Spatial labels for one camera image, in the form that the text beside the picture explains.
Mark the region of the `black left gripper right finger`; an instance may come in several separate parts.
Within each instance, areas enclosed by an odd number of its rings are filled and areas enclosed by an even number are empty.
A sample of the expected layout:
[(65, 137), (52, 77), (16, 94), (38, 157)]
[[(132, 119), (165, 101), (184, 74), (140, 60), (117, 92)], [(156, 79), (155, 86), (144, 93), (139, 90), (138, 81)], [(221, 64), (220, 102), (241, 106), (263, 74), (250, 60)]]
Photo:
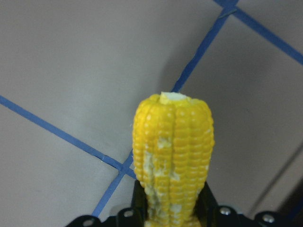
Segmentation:
[(219, 205), (207, 183), (201, 190), (194, 215), (203, 227), (286, 227), (288, 220), (272, 211), (263, 211), (253, 219), (227, 205)]

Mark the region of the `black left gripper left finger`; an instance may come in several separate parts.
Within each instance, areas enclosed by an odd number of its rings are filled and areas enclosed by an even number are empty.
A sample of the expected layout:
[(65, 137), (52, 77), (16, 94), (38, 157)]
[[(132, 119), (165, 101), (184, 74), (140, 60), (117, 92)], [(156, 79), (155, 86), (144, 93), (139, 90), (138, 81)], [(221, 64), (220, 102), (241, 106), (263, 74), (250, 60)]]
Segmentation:
[(92, 215), (79, 216), (67, 227), (143, 227), (147, 218), (147, 200), (139, 181), (134, 182), (131, 206), (120, 210), (105, 221)]

